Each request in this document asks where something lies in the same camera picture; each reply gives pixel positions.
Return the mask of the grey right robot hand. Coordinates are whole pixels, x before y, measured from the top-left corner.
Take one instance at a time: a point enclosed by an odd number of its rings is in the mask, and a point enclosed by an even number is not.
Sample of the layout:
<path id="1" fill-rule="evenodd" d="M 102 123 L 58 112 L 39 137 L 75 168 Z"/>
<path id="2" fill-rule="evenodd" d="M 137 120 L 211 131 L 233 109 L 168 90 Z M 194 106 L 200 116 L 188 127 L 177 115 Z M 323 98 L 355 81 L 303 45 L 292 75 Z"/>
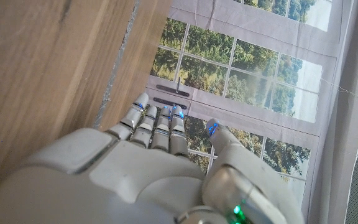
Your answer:
<path id="1" fill-rule="evenodd" d="M 0 183 L 0 223 L 303 223 L 284 180 L 218 120 L 204 173 L 188 157 L 180 106 L 140 94 L 109 130 L 81 128 Z"/>

